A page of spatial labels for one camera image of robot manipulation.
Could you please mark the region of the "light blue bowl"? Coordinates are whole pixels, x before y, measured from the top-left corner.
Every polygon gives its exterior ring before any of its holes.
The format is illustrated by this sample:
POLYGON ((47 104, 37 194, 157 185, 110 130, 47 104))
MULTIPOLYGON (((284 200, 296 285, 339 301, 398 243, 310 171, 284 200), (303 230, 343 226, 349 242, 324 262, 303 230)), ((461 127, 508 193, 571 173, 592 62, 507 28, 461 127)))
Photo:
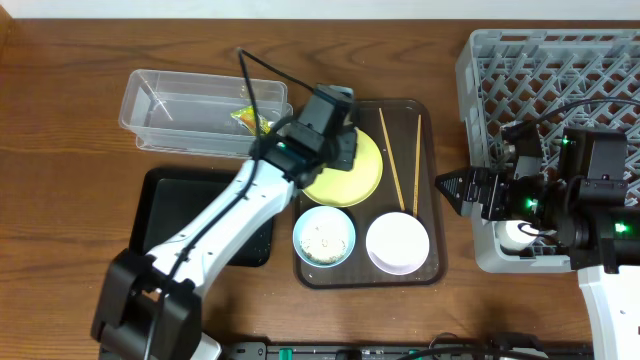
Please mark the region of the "light blue bowl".
POLYGON ((316 268, 331 268, 345 262, 356 244, 356 230, 342 210, 316 206, 295 221, 293 246, 299 259, 316 268))

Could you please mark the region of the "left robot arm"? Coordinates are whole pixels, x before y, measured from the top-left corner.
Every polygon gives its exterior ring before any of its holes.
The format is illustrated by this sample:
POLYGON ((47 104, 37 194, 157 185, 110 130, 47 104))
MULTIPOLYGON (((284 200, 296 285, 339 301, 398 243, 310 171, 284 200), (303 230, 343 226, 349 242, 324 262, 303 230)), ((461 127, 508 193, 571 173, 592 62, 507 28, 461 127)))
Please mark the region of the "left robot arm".
POLYGON ((187 226, 145 254, 125 249, 106 272, 90 330, 122 359, 217 359, 202 329, 202 300, 231 258, 326 168, 355 157, 354 92, 318 85, 285 132, 252 148, 236 177, 187 226))

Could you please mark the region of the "wooden chopstick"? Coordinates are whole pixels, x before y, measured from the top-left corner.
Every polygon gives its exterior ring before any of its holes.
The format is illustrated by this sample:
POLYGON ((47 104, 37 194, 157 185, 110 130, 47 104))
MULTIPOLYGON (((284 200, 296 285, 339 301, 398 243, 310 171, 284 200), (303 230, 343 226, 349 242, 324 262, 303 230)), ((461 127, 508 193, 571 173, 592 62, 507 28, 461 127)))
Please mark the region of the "wooden chopstick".
POLYGON ((386 121, 385 121, 385 118, 384 118, 384 114, 383 114, 382 108, 378 108, 378 113, 379 113, 379 119, 380 119, 380 123, 381 123, 381 129, 382 129, 382 132, 383 132, 384 141, 385 141, 385 145, 386 145, 387 156, 388 156, 389 163, 390 163, 390 166, 391 166, 391 173, 392 173, 392 177, 393 177, 393 181, 394 181, 394 186, 395 186, 395 190, 396 190, 396 194, 397 194, 397 198, 398 198, 399 207, 400 207, 400 210, 404 212, 406 210, 406 206, 405 206, 404 197, 403 197, 403 194, 402 194, 402 189, 401 189, 399 176, 398 176, 398 172, 397 172, 397 168, 396 168, 393 149, 392 149, 392 146, 391 146, 391 141, 390 141, 390 137, 389 137, 389 133, 388 133, 388 130, 387 130, 386 121))
POLYGON ((419 212, 419 182, 420 182, 420 157, 421 157, 421 126, 422 115, 418 114, 416 142, 415 142, 415 166, 414 166, 414 190, 413 190, 413 207, 412 213, 414 218, 418 217, 419 212))

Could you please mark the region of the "pink bowl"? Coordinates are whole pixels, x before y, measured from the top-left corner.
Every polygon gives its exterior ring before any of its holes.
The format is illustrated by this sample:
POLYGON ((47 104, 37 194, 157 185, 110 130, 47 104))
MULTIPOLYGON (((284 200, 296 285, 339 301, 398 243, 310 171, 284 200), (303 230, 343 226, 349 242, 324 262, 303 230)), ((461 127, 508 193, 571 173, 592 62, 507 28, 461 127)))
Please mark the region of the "pink bowl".
POLYGON ((430 251, 428 232, 421 222, 403 212, 376 218, 365 237, 366 252, 381 271, 403 276, 418 270, 430 251))

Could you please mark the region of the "green snack wrapper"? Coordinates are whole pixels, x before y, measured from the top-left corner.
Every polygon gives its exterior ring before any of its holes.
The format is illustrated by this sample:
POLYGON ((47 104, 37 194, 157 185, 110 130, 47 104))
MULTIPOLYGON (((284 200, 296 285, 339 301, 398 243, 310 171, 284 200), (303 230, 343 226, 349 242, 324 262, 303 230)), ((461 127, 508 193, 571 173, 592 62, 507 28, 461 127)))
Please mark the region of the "green snack wrapper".
MULTIPOLYGON (((255 135, 257 131, 256 115, 252 106, 247 106, 231 113, 231 118, 244 126, 251 135, 255 135)), ((259 115, 259 128, 262 134, 268 134, 271 131, 273 122, 269 121, 263 115, 259 115)))

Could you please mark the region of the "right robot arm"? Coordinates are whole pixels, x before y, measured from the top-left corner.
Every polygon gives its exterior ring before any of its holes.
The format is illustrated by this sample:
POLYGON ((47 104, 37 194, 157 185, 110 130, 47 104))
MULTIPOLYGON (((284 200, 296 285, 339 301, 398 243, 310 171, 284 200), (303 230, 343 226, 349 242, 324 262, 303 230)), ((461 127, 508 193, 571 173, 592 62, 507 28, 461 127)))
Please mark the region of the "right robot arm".
POLYGON ((567 128, 554 183, 483 167, 435 179, 460 216, 479 204, 485 220, 554 232, 578 275, 597 359, 639 356, 639 211, 625 204, 626 153, 622 133, 567 128))

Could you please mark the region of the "white cup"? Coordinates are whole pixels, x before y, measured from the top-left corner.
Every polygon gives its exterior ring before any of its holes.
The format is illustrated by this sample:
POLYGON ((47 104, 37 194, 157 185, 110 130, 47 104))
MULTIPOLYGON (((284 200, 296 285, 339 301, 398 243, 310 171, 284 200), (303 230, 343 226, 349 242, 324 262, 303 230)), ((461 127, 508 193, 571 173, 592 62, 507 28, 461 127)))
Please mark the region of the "white cup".
POLYGON ((534 243, 540 234, 530 223, 521 220, 499 221, 495 230, 500 246, 512 252, 524 250, 534 243))

